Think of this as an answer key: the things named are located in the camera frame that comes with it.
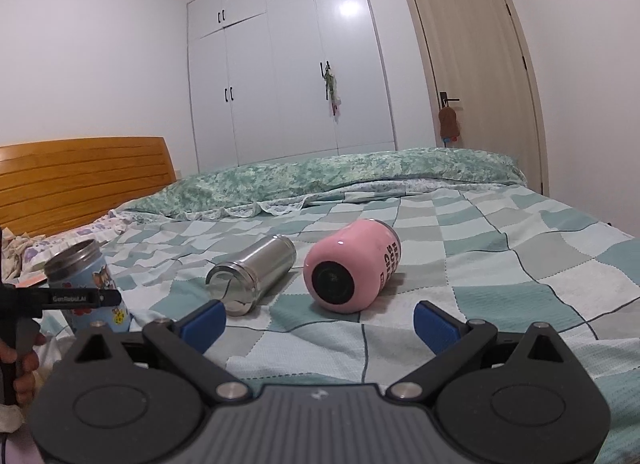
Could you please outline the person's left hand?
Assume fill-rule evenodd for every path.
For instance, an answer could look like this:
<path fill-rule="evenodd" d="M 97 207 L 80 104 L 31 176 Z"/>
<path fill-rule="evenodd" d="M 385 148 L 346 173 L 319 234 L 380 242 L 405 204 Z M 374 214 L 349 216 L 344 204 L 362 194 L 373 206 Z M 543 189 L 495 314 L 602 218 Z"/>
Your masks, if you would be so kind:
<path fill-rule="evenodd" d="M 20 369 L 13 383 L 16 401 L 19 406 L 28 406 L 34 400 L 36 393 L 35 372 L 39 368 L 38 354 L 35 353 L 35 350 L 32 350 L 23 357 L 19 357 L 13 348 L 10 348 L 3 340 L 0 340 L 0 356 L 2 363 L 16 363 Z"/>

